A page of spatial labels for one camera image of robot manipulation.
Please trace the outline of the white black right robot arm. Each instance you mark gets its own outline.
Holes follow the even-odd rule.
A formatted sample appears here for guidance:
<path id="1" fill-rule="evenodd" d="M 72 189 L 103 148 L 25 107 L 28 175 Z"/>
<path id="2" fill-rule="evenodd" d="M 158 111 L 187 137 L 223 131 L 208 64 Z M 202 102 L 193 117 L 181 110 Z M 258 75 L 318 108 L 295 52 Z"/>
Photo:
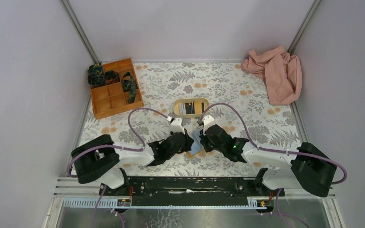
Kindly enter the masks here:
<path id="1" fill-rule="evenodd" d="M 254 146 L 249 139 L 232 137 L 220 126 L 199 131 L 200 143 L 206 152 L 216 150 L 233 162 L 262 163 L 255 181 L 268 190 L 304 189 L 317 197 L 327 197 L 337 169 L 313 144 L 304 142 L 296 151 Z"/>

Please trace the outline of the yellow leather card holder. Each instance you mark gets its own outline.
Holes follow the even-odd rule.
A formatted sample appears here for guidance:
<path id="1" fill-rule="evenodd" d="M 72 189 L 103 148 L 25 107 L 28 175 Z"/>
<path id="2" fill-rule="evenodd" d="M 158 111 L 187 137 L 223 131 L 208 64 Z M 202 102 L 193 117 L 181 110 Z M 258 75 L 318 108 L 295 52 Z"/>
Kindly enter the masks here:
<path id="1" fill-rule="evenodd" d="M 188 133 L 188 136 L 193 139 L 191 149 L 187 152 L 189 157 L 194 157 L 195 155 L 199 154 L 203 149 L 203 145 L 201 144 L 200 131 L 201 129 L 197 129 L 191 133 Z"/>

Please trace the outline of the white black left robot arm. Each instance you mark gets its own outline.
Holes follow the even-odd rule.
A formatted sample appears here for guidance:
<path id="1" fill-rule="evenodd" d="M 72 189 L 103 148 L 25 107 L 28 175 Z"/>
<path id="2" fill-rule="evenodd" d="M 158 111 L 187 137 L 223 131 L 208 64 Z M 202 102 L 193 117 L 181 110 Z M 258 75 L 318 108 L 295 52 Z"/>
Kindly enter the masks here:
<path id="1" fill-rule="evenodd" d="M 143 149 L 115 145 L 111 136 L 101 135 L 71 152 L 68 176 L 75 169 L 74 177 L 80 184 L 100 182 L 111 189 L 117 189 L 127 182 L 120 164 L 138 164 L 152 167 L 164 164 L 174 155 L 188 152 L 194 139 L 187 133 L 172 133 L 164 140 L 151 142 Z"/>

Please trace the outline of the orange card with black stripe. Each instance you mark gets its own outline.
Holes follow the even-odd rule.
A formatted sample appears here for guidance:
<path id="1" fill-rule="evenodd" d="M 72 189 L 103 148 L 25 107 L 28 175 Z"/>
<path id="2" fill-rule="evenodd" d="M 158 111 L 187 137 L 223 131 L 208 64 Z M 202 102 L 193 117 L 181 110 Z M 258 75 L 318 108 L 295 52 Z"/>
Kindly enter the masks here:
<path id="1" fill-rule="evenodd" d="M 195 114 L 202 114 L 205 110 L 205 103 L 204 102 L 193 102 L 193 108 Z"/>

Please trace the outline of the beige oval plastic tray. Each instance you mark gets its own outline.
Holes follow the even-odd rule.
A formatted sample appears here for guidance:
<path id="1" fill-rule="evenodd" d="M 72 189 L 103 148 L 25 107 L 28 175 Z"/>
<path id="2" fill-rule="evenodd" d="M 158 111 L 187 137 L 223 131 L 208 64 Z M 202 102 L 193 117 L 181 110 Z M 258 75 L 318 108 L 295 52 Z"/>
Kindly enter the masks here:
<path id="1" fill-rule="evenodd" d="M 182 118 L 199 118 L 199 117 L 201 117 L 201 115 L 205 112 L 205 110 L 202 114 L 195 114 L 194 108 L 193 108 L 193 102 L 195 102 L 195 101 L 204 102 L 205 110 L 210 106 L 209 100 L 207 100 L 206 98 L 203 98 L 203 97 L 177 99 L 173 103 L 174 114 L 176 116 L 182 117 Z M 185 103 L 186 114 L 184 114 L 184 115 L 179 114 L 179 104 L 180 103 Z"/>

